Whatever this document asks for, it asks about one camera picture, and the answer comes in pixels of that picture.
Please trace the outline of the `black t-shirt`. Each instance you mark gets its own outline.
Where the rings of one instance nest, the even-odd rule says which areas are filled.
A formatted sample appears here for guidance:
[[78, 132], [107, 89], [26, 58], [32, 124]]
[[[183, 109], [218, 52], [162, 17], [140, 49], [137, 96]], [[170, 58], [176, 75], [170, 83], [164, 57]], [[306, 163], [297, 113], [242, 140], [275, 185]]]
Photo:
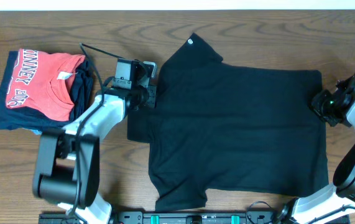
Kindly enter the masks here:
[[127, 137], [149, 144], [158, 212], [204, 207], [209, 189], [306, 197], [328, 185], [326, 127], [310, 109], [317, 70], [224, 63], [199, 35], [163, 64], [154, 108]]

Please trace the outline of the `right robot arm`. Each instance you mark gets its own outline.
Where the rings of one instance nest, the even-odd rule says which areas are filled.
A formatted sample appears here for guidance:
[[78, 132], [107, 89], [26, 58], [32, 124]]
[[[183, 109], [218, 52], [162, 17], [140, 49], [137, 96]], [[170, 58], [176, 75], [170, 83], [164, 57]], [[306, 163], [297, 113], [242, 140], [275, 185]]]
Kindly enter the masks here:
[[[313, 111], [330, 126], [355, 129], [355, 74], [323, 90], [311, 102]], [[328, 223], [355, 213], [355, 144], [337, 166], [331, 184], [307, 197], [294, 198], [273, 217], [273, 223]]]

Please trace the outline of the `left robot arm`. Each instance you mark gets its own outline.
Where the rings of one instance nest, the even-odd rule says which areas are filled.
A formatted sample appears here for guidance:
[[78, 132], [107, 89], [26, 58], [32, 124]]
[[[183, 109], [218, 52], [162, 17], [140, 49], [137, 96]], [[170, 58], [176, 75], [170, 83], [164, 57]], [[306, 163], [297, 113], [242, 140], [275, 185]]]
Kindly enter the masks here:
[[156, 87], [100, 90], [74, 122], [40, 137], [32, 190], [65, 210], [43, 213], [39, 223], [118, 223], [99, 194], [99, 145], [130, 111], [155, 105]]

